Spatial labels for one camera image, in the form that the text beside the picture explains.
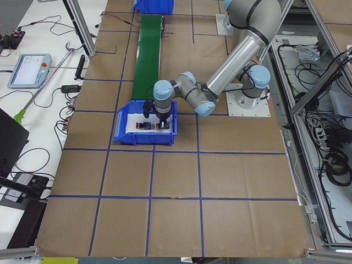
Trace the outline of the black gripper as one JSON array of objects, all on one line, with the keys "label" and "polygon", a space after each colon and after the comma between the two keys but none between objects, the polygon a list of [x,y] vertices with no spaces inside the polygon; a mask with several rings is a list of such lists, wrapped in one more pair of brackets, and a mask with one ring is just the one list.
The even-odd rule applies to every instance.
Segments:
[{"label": "black gripper", "polygon": [[158,123],[158,129],[168,129],[169,128],[169,123],[167,119],[171,115],[171,106],[168,106],[167,108],[160,108],[158,106],[154,106],[155,108],[155,115],[159,119]]}]

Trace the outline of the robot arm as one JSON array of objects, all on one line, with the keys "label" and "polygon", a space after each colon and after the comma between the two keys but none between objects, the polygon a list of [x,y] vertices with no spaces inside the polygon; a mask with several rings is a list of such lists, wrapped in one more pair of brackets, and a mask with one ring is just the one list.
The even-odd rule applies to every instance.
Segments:
[{"label": "robot arm", "polygon": [[153,113],[159,119],[158,129],[168,128],[172,100],[177,97],[183,98],[198,115],[210,115],[221,92],[254,55],[270,44],[279,29],[282,11],[278,1],[224,1],[224,8],[230,25],[243,30],[244,37],[200,86],[196,85],[196,79],[189,71],[154,84]]}]

